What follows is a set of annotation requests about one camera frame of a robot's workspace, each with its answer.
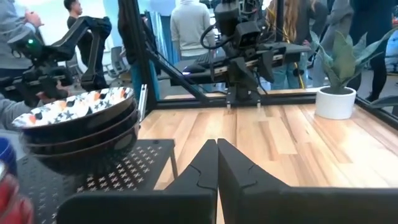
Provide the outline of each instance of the person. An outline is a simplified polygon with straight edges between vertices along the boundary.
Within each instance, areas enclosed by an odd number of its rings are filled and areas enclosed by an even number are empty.
[[[353,18],[353,8],[349,0],[335,0],[331,13],[328,16],[327,24],[328,28],[321,41],[321,46],[325,49],[326,53],[331,55],[333,50],[333,43],[335,40],[336,31],[343,34],[345,37],[349,34],[351,27],[351,21]],[[322,69],[322,59],[315,57],[314,68],[312,75],[313,87],[321,87],[325,82],[325,72]]]
[[[391,12],[392,8],[398,4],[397,0],[351,0],[354,9],[353,22],[349,34],[353,43],[357,44],[364,34],[366,35],[366,45],[380,40],[384,34],[392,29]],[[372,92],[366,98],[368,101],[377,100],[384,88],[387,80],[387,70],[384,59],[386,57],[387,41],[384,41],[376,53],[381,53],[370,61],[373,70]],[[361,86],[362,75],[352,79],[347,87],[354,90]]]
[[[129,32],[130,28],[129,28],[129,23],[127,21],[126,7],[124,5],[124,1],[118,0],[118,4],[119,4],[118,31],[122,38],[123,46],[126,49],[125,52],[126,59],[131,68],[130,73],[131,73],[132,89],[134,90],[134,96],[136,97],[136,100],[139,101],[139,97],[141,95],[141,85],[143,84],[143,82],[141,77],[141,69],[137,62],[138,55],[136,55],[136,53],[134,52],[134,46],[132,44],[134,38],[130,36]],[[141,22],[142,22],[142,27],[144,29],[142,35],[145,36],[147,44],[153,47],[152,45],[153,42],[150,40],[152,37],[148,33],[147,26],[143,19],[141,19]],[[152,62],[150,62],[150,75],[152,76],[155,97],[159,99],[160,98],[159,84],[157,83],[157,75],[155,72],[154,64]]]
[[[58,82],[57,88],[59,90],[68,90],[67,87],[61,86],[60,82]],[[43,92],[38,93],[37,97],[40,99],[37,107],[55,101],[55,99],[48,98]],[[12,121],[18,116],[30,112],[32,109],[33,108],[26,106],[23,101],[15,102],[0,94],[0,129],[16,131],[15,127],[12,125]]]
[[[68,28],[70,29],[72,25],[76,22],[76,20],[83,13],[83,9],[81,8],[81,4],[79,0],[64,0],[63,5],[69,12],[69,17],[67,20]],[[88,67],[88,61],[90,59],[91,52],[91,43],[93,41],[93,36],[90,32],[86,32],[83,37],[78,41],[77,47],[79,48],[81,61],[84,65]],[[99,44],[99,51],[104,51],[104,43]],[[94,79],[95,89],[100,90],[103,88],[109,88],[109,85],[106,83],[102,65],[103,54],[97,55],[97,61],[95,65],[96,76]]]
[[[266,21],[269,27],[275,30],[276,0],[271,1],[267,8]],[[310,0],[285,0],[284,28],[276,32],[283,32],[284,39],[292,44],[310,46],[310,19],[314,20],[311,30],[320,35],[325,27],[328,9],[324,4]],[[308,54],[302,53],[300,62],[288,63],[273,69],[275,82],[271,84],[272,90],[300,88],[300,80],[295,76],[298,70],[307,69]]]
[[[172,42],[181,60],[195,60],[209,50],[202,47],[200,37],[210,25],[210,12],[207,6],[199,0],[180,0],[171,15],[170,29]],[[213,31],[207,33],[204,39],[207,46],[216,45]],[[211,91],[211,84],[203,85],[205,91]]]
[[[36,33],[42,25],[36,12],[24,9],[14,1],[0,1],[0,79],[20,77],[32,66],[28,58],[14,54],[7,42],[24,32]]]

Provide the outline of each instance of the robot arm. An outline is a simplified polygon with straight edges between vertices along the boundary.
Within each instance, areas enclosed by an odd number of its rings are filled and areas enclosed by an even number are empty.
[[[35,94],[43,91],[49,98],[61,99],[67,93],[56,88],[57,80],[62,85],[72,85],[73,78],[65,67],[51,66],[54,62],[72,59],[75,47],[83,35],[90,30],[93,35],[88,69],[81,78],[85,89],[94,90],[95,65],[98,56],[103,54],[104,43],[111,33],[109,18],[80,17],[69,31],[52,45],[44,45],[32,32],[24,32],[8,41],[15,52],[23,54],[32,61],[33,67],[22,77],[9,77],[0,82],[0,91],[8,98],[18,95],[26,105],[35,106],[39,99]]]

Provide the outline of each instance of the bowl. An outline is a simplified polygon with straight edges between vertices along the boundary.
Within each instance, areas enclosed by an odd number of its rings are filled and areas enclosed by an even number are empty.
[[[133,127],[137,123],[137,121],[139,121],[139,118],[140,118],[139,111],[134,110],[130,115],[128,115],[118,123],[106,129],[103,129],[102,131],[99,131],[97,133],[79,139],[67,142],[55,143],[55,144],[26,143],[24,146],[34,154],[43,154],[43,155],[55,155],[55,154],[63,154],[68,152],[79,151],[81,149],[90,148],[92,146],[96,146],[110,139],[118,137],[120,134],[125,133],[131,127]]]
[[[35,108],[12,124],[27,143],[53,144],[97,133],[137,109],[131,88],[108,88],[70,96]]]
[[[131,152],[137,141],[138,131],[139,122],[113,139],[75,152],[42,155],[30,152],[27,148],[24,150],[29,156],[61,175],[105,174]]]

